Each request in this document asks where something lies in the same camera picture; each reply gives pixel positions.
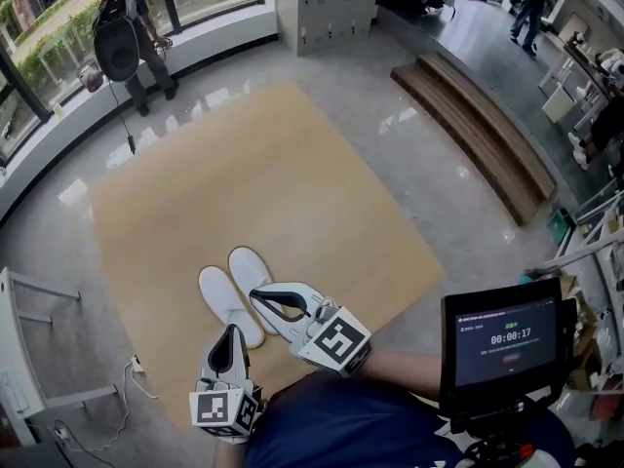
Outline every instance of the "screen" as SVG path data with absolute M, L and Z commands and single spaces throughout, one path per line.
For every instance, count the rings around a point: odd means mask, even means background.
M 550 298 L 458 315 L 455 327 L 455 386 L 516 374 L 557 358 L 557 318 Z

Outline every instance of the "gray tiled floor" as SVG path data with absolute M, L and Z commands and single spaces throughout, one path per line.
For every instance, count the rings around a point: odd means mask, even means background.
M 295 81 L 360 152 L 447 270 L 436 290 L 375 336 L 377 345 L 439 353 L 443 294 L 513 284 L 523 269 L 549 258 L 554 245 L 545 228 L 548 210 L 531 226 L 516 227 L 468 158 L 390 80 L 390 69 L 410 60 L 409 51 L 378 29 L 366 44 L 307 58 L 272 43 L 182 79 L 175 101 L 161 95 L 152 99 L 148 118 L 131 112 L 126 118 L 140 152 L 160 137 L 175 137 L 176 127 L 224 102 L 275 82 Z M 77 304 L 18 293 L 21 308 L 55 319 L 52 330 L 24 324 L 34 367 L 49 396 L 111 382 L 120 386 L 122 367 L 133 353 L 101 275 L 88 195 L 103 174 L 131 157 L 121 123 L 109 123 L 37 184 L 0 231 L 1 265 L 83 294 Z M 103 454 L 107 459 L 120 467 L 211 464 L 214 442 L 208 435 L 174 430 L 158 401 L 132 383 L 128 400 L 128 428 Z M 92 447 L 113 436 L 122 409 L 117 399 L 104 398 L 87 409 L 45 414 L 48 425 L 56 417 Z M 97 466 L 85 454 L 71 457 L 79 466 Z
M 439 17 L 403 16 L 412 24 L 412 30 L 409 27 L 388 25 L 392 23 L 382 17 L 379 21 L 403 38 L 404 43 L 408 41 L 405 35 L 414 34 L 410 39 L 414 45 L 410 48 L 415 54 L 426 47 L 421 38 L 424 32 L 460 58 L 516 112 L 544 147 L 579 203 L 598 192 L 608 182 L 607 158 L 603 155 L 589 171 L 583 172 L 572 159 L 571 146 L 566 137 L 580 119 L 580 110 L 574 108 L 561 124 L 553 124 L 541 109 L 547 97 L 537 85 L 557 60 L 559 50 L 541 33 L 535 40 L 537 59 L 532 59 L 509 39 L 513 18 L 500 7 L 476 0 L 457 0 L 456 8 L 453 20 L 450 20 L 451 9 L 444 9 Z M 521 40 L 526 30 L 523 29 Z M 573 87 L 581 82 L 584 85 L 585 81 L 578 73 L 570 77 L 566 86 Z M 545 90 L 551 95 L 553 82 Z M 583 136 L 587 133 L 589 124 L 581 129 Z M 607 153 L 614 152 L 614 161 L 617 161 L 617 150 L 614 149 L 614 146 L 610 147 Z

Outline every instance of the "white slipper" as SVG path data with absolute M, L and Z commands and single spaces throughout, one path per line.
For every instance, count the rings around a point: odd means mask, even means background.
M 239 247 L 230 253 L 227 260 L 232 278 L 238 286 L 238 289 L 245 296 L 250 305 L 255 309 L 254 304 L 250 300 L 250 291 L 259 286 L 268 285 L 273 282 L 269 269 L 254 250 Z M 270 302 L 277 310 L 284 313 L 282 305 Z M 259 312 L 256 311 L 264 330 L 269 334 L 278 334 L 275 329 L 264 319 Z
M 264 341 L 264 331 L 247 311 L 227 274 L 218 267 L 205 267 L 199 273 L 199 291 L 216 317 L 225 325 L 235 324 L 243 332 L 249 348 Z

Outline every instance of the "white locker cabinet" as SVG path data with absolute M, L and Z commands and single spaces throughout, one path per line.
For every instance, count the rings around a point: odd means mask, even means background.
M 375 0 L 277 0 L 277 14 L 280 38 L 303 56 L 368 37 Z

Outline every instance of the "wooden steps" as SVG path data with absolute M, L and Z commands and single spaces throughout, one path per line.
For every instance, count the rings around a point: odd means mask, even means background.
M 529 223 L 555 183 L 522 133 L 473 82 L 438 54 L 391 77 L 447 130 L 519 224 Z

